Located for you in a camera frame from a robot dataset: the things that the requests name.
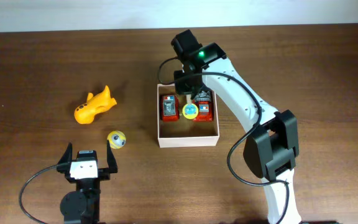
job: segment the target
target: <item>white cardboard box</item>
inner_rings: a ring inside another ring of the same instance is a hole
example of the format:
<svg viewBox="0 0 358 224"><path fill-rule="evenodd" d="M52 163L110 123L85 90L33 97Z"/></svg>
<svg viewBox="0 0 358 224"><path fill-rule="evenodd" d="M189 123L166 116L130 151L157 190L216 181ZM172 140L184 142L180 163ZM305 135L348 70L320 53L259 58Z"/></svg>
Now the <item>white cardboard box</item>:
<svg viewBox="0 0 358 224"><path fill-rule="evenodd" d="M157 131L160 147L215 146L219 139L218 107L216 94L213 97L212 122L194 122L180 116L178 121L163 122L160 119L160 96L175 93L175 85L157 85ZM185 104L185 96L179 96L179 111Z"/></svg>

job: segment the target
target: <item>white label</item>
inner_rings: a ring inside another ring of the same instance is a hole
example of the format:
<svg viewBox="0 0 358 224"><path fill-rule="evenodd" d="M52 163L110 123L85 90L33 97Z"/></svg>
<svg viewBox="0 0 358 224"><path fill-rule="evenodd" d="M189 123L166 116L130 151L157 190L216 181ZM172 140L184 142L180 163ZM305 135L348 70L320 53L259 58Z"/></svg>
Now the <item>white label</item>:
<svg viewBox="0 0 358 224"><path fill-rule="evenodd" d="M92 153L93 150L84 150L84 151L80 151L78 152L79 154L87 154L87 153Z"/></svg>
<svg viewBox="0 0 358 224"><path fill-rule="evenodd" d="M72 162L70 166L70 177L76 180L98 178L98 164L96 161Z"/></svg>

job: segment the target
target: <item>wooden table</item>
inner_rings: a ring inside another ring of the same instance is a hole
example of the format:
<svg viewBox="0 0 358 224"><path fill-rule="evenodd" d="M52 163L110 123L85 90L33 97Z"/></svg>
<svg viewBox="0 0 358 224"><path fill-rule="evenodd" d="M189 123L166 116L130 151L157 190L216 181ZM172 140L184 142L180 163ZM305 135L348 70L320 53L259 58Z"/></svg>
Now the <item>wooden table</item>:
<svg viewBox="0 0 358 224"><path fill-rule="evenodd" d="M160 149L156 70L175 55L183 29L93 30L0 34L0 223L33 223L17 195L35 172L55 164L68 142L98 151L121 130L119 166L101 184L107 223L248 223L267 217L261 188L237 181L226 154L244 134L218 99L221 137L216 147ZM244 80L280 111L298 118L300 156L295 195L303 220L358 223L358 24L193 29L204 44L218 43ZM173 63L164 68L172 78ZM109 85L118 105L91 125L73 117L86 93ZM246 179L242 148L233 166ZM62 197L75 189L48 172L24 194L29 212L62 223Z"/></svg>

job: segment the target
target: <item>yellow plush toy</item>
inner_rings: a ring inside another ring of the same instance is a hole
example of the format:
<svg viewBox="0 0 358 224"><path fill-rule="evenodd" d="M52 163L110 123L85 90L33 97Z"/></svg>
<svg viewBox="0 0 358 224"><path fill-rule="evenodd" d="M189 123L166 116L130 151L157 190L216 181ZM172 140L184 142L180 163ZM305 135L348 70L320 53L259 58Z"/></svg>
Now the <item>yellow plush toy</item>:
<svg viewBox="0 0 358 224"><path fill-rule="evenodd" d="M80 124L90 124L93 122L95 115L110 110L116 104L116 100L110 97L108 86L96 96L88 93L86 103L78 106L74 111L75 120Z"/></svg>

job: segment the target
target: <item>small ball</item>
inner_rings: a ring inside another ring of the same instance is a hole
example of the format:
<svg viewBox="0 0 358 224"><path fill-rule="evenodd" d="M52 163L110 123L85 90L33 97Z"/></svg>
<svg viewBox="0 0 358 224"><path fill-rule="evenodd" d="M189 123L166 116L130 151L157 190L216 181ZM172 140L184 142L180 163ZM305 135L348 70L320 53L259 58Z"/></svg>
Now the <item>small ball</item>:
<svg viewBox="0 0 358 224"><path fill-rule="evenodd" d="M110 142L110 147L112 149L119 149L125 145L127 139L125 134L120 131L112 131L107 136L107 140Z"/></svg>

